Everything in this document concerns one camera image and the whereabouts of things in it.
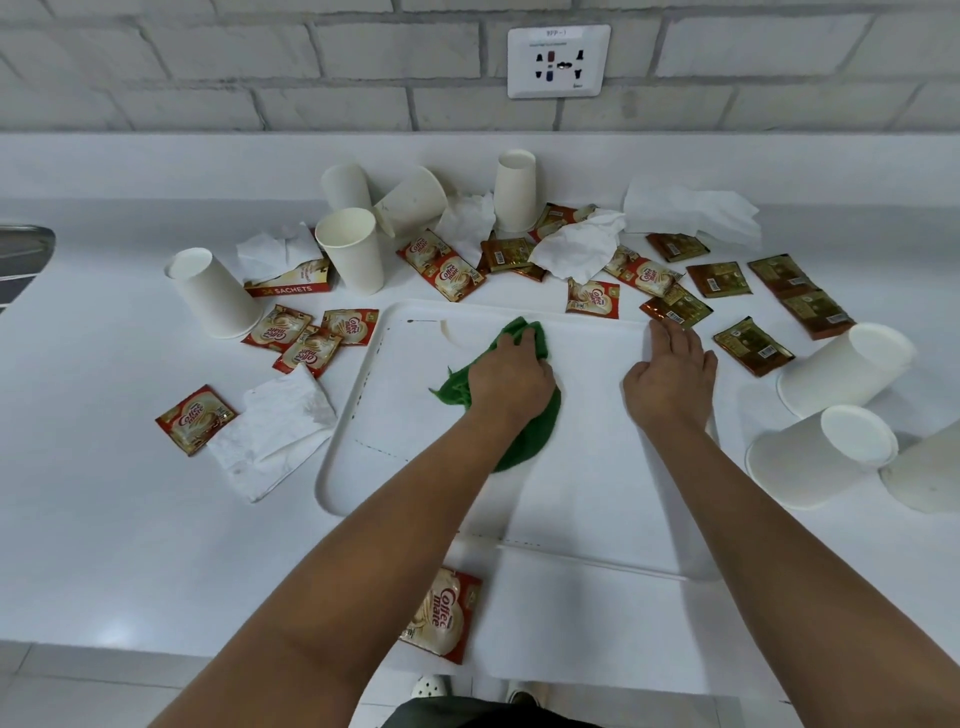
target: wall socket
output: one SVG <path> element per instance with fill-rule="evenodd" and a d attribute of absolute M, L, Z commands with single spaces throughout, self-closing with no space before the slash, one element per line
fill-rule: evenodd
<path fill-rule="evenodd" d="M 507 34 L 512 99 L 596 96 L 603 86 L 609 25 L 513 28 Z"/>

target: shoe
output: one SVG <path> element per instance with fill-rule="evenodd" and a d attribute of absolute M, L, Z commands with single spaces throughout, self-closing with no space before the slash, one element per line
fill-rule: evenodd
<path fill-rule="evenodd" d="M 511 680 L 507 685 L 507 702 L 511 705 L 536 705 L 546 708 L 546 699 L 550 693 L 547 683 L 524 683 Z"/>
<path fill-rule="evenodd" d="M 450 688 L 446 683 L 446 675 L 423 675 L 414 686 L 410 697 L 447 697 Z"/>

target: person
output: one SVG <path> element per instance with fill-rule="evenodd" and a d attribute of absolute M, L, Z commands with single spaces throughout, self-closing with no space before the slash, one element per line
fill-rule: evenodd
<path fill-rule="evenodd" d="M 653 323 L 651 336 L 651 360 L 623 380 L 627 409 L 673 476 L 804 726 L 960 725 L 960 667 L 706 434 L 716 355 L 670 322 Z M 307 554 L 155 728 L 349 725 L 487 476 L 550 400 L 554 377 L 536 359 L 533 338 L 529 329 L 518 345 L 500 337 L 469 372 L 466 414 Z M 432 700 L 450 709 L 403 719 L 408 703 L 386 726 L 573 724 L 531 705 L 419 704 Z M 466 707 L 458 713 L 451 700 Z"/>

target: crumpled tissue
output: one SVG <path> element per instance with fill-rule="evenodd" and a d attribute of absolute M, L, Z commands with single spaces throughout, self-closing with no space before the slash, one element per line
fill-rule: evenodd
<path fill-rule="evenodd" d="M 544 237 L 530 254 L 530 262 L 559 279 L 581 285 L 596 276 L 616 253 L 627 216 L 613 209 L 598 209 L 582 223 L 564 225 Z"/>
<path fill-rule="evenodd" d="M 463 260 L 475 266 L 483 254 L 480 243 L 490 238 L 495 224 L 492 192 L 483 197 L 451 195 L 446 199 L 446 209 L 433 232 Z"/>
<path fill-rule="evenodd" d="M 623 201 L 627 232 L 702 231 L 717 240 L 759 250 L 759 210 L 736 192 L 698 192 L 682 186 L 649 187 L 634 178 Z"/>
<path fill-rule="evenodd" d="M 206 446 L 251 503 L 270 493 L 333 434 L 337 415 L 306 365 L 254 387 L 246 410 Z"/>
<path fill-rule="evenodd" d="M 289 273 L 301 263 L 321 257 L 320 246 L 305 223 L 261 232 L 237 245 L 244 282 L 259 283 Z"/>

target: paper cup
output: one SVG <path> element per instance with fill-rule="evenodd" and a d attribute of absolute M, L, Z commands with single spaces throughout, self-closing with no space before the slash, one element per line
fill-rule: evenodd
<path fill-rule="evenodd" d="M 263 307 L 206 248 L 180 251 L 163 269 L 207 334 L 232 339 L 248 333 Z"/>
<path fill-rule="evenodd" d="M 899 331 L 882 324 L 857 324 L 808 359 L 784 369 L 777 392 L 798 417 L 834 404 L 863 405 L 906 372 L 916 357 L 916 347 Z"/>
<path fill-rule="evenodd" d="M 383 288 L 376 218 L 368 209 L 348 207 L 327 215 L 314 235 L 347 288 L 363 296 Z"/>
<path fill-rule="evenodd" d="M 445 209 L 444 187 L 429 169 L 418 167 L 373 206 L 373 214 L 384 232 L 401 237 L 417 231 Z"/>
<path fill-rule="evenodd" d="M 747 450 L 747 473 L 787 508 L 815 508 L 897 456 L 897 436 L 873 412 L 839 404 Z"/>
<path fill-rule="evenodd" d="M 347 209 L 348 207 L 362 207 L 370 209 L 370 188 L 367 185 L 367 175 L 359 164 L 338 164 L 330 167 L 320 177 L 320 187 L 326 195 L 326 202 L 330 209 Z"/>
<path fill-rule="evenodd" d="M 960 420 L 907 448 L 880 478 L 891 496 L 914 510 L 960 512 Z"/>
<path fill-rule="evenodd" d="M 537 158 L 524 149 L 500 155 L 493 188 L 496 226 L 504 232 L 527 232 L 534 227 L 537 206 Z"/>

